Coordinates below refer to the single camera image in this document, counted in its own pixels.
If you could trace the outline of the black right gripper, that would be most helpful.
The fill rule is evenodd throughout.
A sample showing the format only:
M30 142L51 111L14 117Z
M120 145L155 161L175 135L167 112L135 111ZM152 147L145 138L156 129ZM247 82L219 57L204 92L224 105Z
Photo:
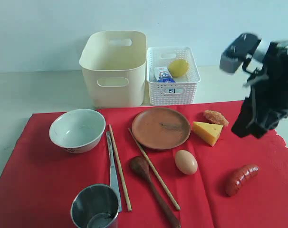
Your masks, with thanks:
M244 72L248 72L249 63L240 65ZM252 135L259 139L288 117L288 40L270 42L262 68L250 73L244 87L250 87L250 95L231 131L243 138L252 127Z

